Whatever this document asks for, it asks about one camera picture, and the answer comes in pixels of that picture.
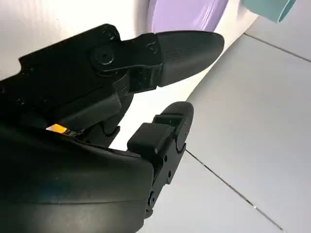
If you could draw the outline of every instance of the white surface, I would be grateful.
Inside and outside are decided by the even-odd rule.
[[[188,149],[290,233],[311,228],[310,74],[243,35],[189,98]]]
[[[259,17],[246,33],[311,60],[310,9],[310,0],[297,0],[280,24]]]
[[[19,57],[104,23],[115,25],[123,40],[141,34],[146,29],[148,4],[148,0],[0,0],[0,79],[19,72]],[[225,50],[256,18],[240,6],[240,0],[229,0],[216,29],[225,38]],[[111,146],[125,150],[143,122],[171,103],[186,100],[208,70],[135,95]]]
[[[139,233],[280,233],[185,153]]]

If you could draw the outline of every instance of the black screw head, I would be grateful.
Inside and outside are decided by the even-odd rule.
[[[108,65],[113,62],[113,51],[109,49],[101,49],[95,53],[96,61],[101,65]]]
[[[155,44],[147,45],[147,49],[149,49],[152,53],[156,53],[157,52],[157,47],[156,47]]]
[[[116,37],[116,35],[113,32],[106,30],[103,31],[103,35],[109,40],[113,40]]]
[[[23,105],[25,104],[25,100],[23,100],[22,98],[17,99],[17,100],[16,100],[16,104],[17,104],[18,106],[23,106]]]

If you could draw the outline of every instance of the gray floor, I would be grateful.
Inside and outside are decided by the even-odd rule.
[[[311,63],[243,35],[189,97],[188,149],[288,232],[309,232]]]

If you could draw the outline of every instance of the screw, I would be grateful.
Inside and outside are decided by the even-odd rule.
[[[153,206],[154,203],[155,203],[155,201],[156,201],[156,198],[155,198],[155,196],[154,196],[154,192],[151,192],[150,197],[149,197],[149,200],[148,200],[148,205],[149,205],[149,206]]]
[[[113,57],[113,51],[102,49],[96,51],[95,54],[96,61],[101,65],[108,65],[112,63],[114,57]]]
[[[25,104],[25,100],[23,100],[23,99],[17,99],[17,100],[16,100],[16,104],[17,104],[18,106],[23,106],[23,105]]]
[[[157,52],[157,47],[155,46],[155,44],[147,45],[147,49],[149,49],[152,53],[156,53]]]
[[[104,36],[106,36],[109,40],[113,40],[116,36],[110,31],[103,31]]]

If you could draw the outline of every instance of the gray tile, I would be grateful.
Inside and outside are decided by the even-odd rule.
[[[188,149],[289,232],[308,232],[311,64],[242,36],[191,94]]]
[[[139,233],[278,233],[273,224],[185,153]]]
[[[311,60],[310,8],[310,0],[297,0],[280,24],[259,17],[246,34]]]

